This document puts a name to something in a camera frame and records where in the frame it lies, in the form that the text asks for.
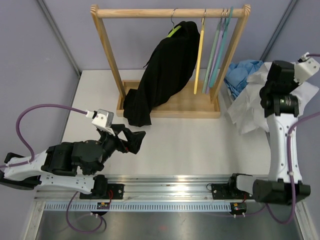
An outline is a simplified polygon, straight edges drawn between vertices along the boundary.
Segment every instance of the hanger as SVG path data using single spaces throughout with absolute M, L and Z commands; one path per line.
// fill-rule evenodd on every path
M 225 19 L 224 19 L 225 27 L 224 27 L 224 31 L 223 31 L 223 38 L 222 38 L 221 48 L 219 50 L 219 55 L 218 55 L 218 58 L 217 58 L 217 61 L 216 61 L 216 65 L 214 67 L 214 71 L 212 73 L 212 76 L 211 76 L 211 79 L 210 79 L 210 82 L 209 82 L 209 87 L 210 88 L 212 88 L 214 86 L 215 82 L 216 82 L 217 73 L 218 73 L 218 67 L 220 65 L 220 60 L 221 60 L 221 57 L 222 57 L 222 53 L 223 53 L 224 48 L 225 48 L 227 35 L 228 35 L 228 26 L 229 26 L 229 23 L 230 23 L 230 19 L 232 17 L 233 10 L 234 10 L 234 7 L 232 6 L 230 8 L 230 13 L 229 13 L 228 19 L 227 19 L 228 11 L 225 14 Z
M 201 55 L 202 55 L 202 47 L 203 47 L 203 45 L 204 45 L 204 36 L 205 36 L 206 13 L 207 13 L 207 9 L 204 9 L 204 17 L 201 19 L 201 32 L 200 32 L 198 58 L 197 58 L 197 61 L 196 61 L 196 69 L 195 69 L 195 79 L 194 79 L 193 94 L 197 94 L 197 88 L 198 88 L 199 71 L 200 71 Z
M 218 51 L 218 49 L 217 49 L 218 44 L 217 43 L 218 43 L 219 33 L 221 31 L 221 25 L 222 25 L 224 13 L 225 13 L 225 8 L 223 8 L 223 11 L 222 11 L 221 17 L 220 17 L 220 21 L 218 22 L 218 24 L 216 26 L 214 39 L 213 39 L 213 43 L 212 43 L 212 48 L 211 48 L 211 53 L 210 53 L 210 57 L 209 57 L 209 61 L 208 61 L 208 66 L 205 71 L 205 77 L 204 77 L 203 86 L 202 86 L 202 93 L 203 94 L 206 93 L 208 80 L 209 80 L 209 77 L 212 75 L 212 71 L 213 71 L 212 66 L 215 65 L 215 63 L 216 63 L 216 58 L 214 58 L 214 56 L 216 55 L 216 51 Z
M 175 34 L 175 32 L 178 31 L 178 30 L 181 28 L 180 25 L 177 26 L 177 27 L 175 27 L 175 23 L 174 23 L 174 21 L 172 21 L 172 17 L 174 16 L 174 13 L 175 13 L 175 10 L 176 10 L 176 9 L 178 9 L 178 8 L 173 9 L 172 14 L 171 14 L 171 22 L 172 22 L 173 26 L 172 26 L 172 31 L 169 33 L 168 36 L 166 36 L 167 38 L 171 38 L 171 36 L 172 36 L 173 34 Z
M 217 40 L 217 44 L 216 44 L 216 50 L 214 53 L 213 63 L 212 63 L 210 75 L 208 78 L 208 84 L 207 84 L 207 86 L 205 86 L 206 87 L 206 90 L 205 90 L 206 94 L 209 93 L 209 90 L 210 90 L 209 84 L 212 81 L 212 75 L 214 74 L 215 70 L 217 69 L 217 60 L 218 60 L 218 55 L 219 55 L 220 48 L 221 48 L 222 41 L 223 41 L 223 36 L 224 36 L 224 31 L 225 31 L 225 23 L 226 23 L 225 21 L 223 21 L 223 17 L 224 17 L 224 14 L 227 16 L 228 11 L 229 11 L 229 9 L 227 9 L 226 13 L 225 13 L 225 10 L 223 10 L 221 13 L 220 28 L 219 28 L 218 40 Z

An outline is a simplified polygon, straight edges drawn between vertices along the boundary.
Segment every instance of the gray metal floor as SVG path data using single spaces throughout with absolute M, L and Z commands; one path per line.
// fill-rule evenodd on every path
M 260 206 L 250 203 L 249 213 Z M 290 211 L 287 207 L 274 208 L 277 216 L 286 218 Z M 85 214 L 70 212 L 70 221 Z M 259 215 L 233 219 L 215 215 L 228 213 L 211 212 L 108 212 L 104 215 L 107 222 L 105 232 L 81 234 L 66 228 L 64 211 L 45 211 L 38 230 L 37 240 L 298 240 L 300 230 L 295 221 L 288 225 L 276 223 L 265 210 Z M 74 223 L 74 226 L 88 231 L 99 223 L 88 216 Z

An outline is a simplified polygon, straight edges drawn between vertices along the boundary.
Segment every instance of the wooden post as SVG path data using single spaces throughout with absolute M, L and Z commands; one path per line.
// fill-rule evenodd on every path
M 215 102 L 216 98 L 218 97 L 218 92 L 221 88 L 221 84 L 223 83 L 224 78 L 227 74 L 228 67 L 231 63 L 231 60 L 232 60 L 234 54 L 235 54 L 239 40 L 240 40 L 241 35 L 245 29 L 245 26 L 248 21 L 248 17 L 250 15 L 250 5 L 245 4 L 245 5 L 243 5 L 242 9 L 244 10 L 244 15 L 243 15 L 243 17 L 239 18 L 236 22 L 228 49 L 226 51 L 226 54 L 224 56 L 224 59 L 223 59 L 222 65 L 221 65 L 221 69 L 218 74 L 218 77 L 215 81 L 214 86 L 210 89 L 210 101 L 212 104 Z
M 104 25 L 104 21 L 98 17 L 97 15 L 97 11 L 98 11 L 99 7 L 97 4 L 91 5 L 90 7 L 90 12 L 96 27 L 96 30 L 99 34 L 103 49 L 104 49 L 104 53 L 106 55 L 106 58 L 108 59 L 114 80 L 115 80 L 115 84 L 119 90 L 119 93 L 121 95 L 122 98 L 124 98 L 126 96 L 126 91 L 124 88 L 124 85 L 121 81 L 121 77 L 119 74 L 119 70 L 116 64 L 116 60 L 115 60 L 115 56 L 114 53 L 112 52 L 112 48 L 110 45 L 110 41 L 107 35 L 107 31 L 106 31 L 106 27 Z

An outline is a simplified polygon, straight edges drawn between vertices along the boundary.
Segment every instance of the blue garment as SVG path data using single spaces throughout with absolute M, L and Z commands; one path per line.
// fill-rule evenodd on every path
M 255 73 L 264 64 L 262 61 L 244 60 L 239 63 L 230 63 L 224 82 L 234 99 L 247 86 L 247 78 Z

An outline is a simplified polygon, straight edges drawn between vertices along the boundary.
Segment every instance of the black garment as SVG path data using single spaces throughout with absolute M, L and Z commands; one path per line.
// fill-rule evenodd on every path
M 153 107 L 166 103 L 180 92 L 195 69 L 200 34 L 193 21 L 182 21 L 171 37 L 153 51 L 138 89 L 130 89 L 123 103 L 123 116 L 132 126 L 151 125 Z

